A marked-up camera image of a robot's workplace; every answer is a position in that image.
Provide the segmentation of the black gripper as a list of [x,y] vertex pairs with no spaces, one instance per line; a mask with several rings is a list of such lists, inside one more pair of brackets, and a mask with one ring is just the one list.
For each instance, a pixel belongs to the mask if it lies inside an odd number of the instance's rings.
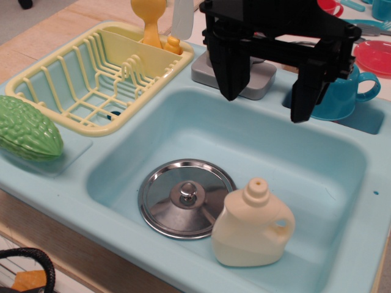
[[298,67],[291,93],[293,123],[308,121],[330,82],[347,77],[361,31],[316,1],[204,1],[203,32],[222,95],[233,101],[250,79],[250,58]]

